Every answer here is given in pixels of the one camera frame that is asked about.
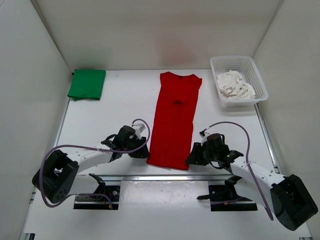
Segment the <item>red t shirt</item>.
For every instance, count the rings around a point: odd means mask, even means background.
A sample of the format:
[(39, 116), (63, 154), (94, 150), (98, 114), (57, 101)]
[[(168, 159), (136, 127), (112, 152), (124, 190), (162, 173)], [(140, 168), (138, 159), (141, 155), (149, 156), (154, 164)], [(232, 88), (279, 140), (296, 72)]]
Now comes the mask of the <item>red t shirt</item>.
[(168, 71), (160, 74), (160, 84), (146, 163), (187, 171), (202, 79)]

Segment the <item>white cloth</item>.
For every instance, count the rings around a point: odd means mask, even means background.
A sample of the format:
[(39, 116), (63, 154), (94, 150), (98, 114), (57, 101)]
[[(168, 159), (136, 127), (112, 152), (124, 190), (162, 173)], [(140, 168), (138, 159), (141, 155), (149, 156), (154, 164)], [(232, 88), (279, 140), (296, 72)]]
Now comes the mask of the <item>white cloth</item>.
[(251, 100), (256, 98), (253, 87), (245, 82), (238, 71), (229, 70), (228, 72), (217, 75), (217, 83), (220, 94), (225, 100)]

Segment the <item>green t shirt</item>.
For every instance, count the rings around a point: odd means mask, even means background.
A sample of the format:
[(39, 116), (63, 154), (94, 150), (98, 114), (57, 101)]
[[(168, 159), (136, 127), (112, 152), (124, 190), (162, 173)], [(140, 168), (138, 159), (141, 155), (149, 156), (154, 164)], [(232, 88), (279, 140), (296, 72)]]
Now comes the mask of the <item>green t shirt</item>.
[(99, 101), (102, 96), (106, 71), (100, 69), (75, 69), (67, 96), (74, 101)]

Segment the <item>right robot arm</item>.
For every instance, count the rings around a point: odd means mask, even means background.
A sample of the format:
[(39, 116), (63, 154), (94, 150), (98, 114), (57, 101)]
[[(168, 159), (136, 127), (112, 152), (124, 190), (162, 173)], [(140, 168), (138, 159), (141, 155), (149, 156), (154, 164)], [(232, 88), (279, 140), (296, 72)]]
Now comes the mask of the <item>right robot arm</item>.
[(284, 176), (267, 170), (255, 162), (246, 161), (243, 153), (229, 149), (222, 134), (206, 134), (202, 142), (194, 143), (186, 163), (206, 166), (214, 162), (231, 177), (223, 185), (198, 200), (226, 204), (241, 199), (269, 208), (288, 230), (295, 231), (318, 213), (318, 207), (303, 181), (296, 175)]

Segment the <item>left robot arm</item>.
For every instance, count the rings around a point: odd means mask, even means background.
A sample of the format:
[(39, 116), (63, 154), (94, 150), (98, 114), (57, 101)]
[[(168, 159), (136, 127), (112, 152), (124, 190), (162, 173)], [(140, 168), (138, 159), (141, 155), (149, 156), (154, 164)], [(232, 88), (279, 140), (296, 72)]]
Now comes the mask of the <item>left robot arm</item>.
[(150, 137), (142, 135), (149, 129), (149, 125), (138, 118), (96, 146), (58, 145), (45, 154), (32, 184), (49, 208), (61, 205), (71, 196), (85, 196), (93, 201), (105, 199), (112, 208), (110, 194), (106, 193), (102, 178), (94, 173), (83, 175), (82, 172), (111, 163), (123, 155), (133, 159), (149, 158), (147, 143)]

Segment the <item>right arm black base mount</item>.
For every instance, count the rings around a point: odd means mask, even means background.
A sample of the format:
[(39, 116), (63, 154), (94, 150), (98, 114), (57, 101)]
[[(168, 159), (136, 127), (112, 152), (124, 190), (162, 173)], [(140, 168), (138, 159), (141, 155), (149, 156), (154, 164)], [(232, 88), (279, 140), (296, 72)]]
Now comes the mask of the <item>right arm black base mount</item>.
[(257, 204), (236, 193), (235, 185), (242, 178), (232, 176), (224, 184), (211, 184), (208, 186), (209, 194), (200, 195), (198, 201), (209, 200), (212, 212), (249, 212), (257, 211)]

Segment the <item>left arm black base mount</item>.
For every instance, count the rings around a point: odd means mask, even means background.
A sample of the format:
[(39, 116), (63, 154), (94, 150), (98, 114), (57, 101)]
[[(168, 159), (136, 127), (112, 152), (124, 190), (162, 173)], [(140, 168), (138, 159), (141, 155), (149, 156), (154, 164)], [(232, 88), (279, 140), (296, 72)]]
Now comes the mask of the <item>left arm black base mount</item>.
[(75, 210), (118, 210), (121, 184), (107, 182), (100, 176), (90, 173), (77, 175), (70, 190), (74, 195)]

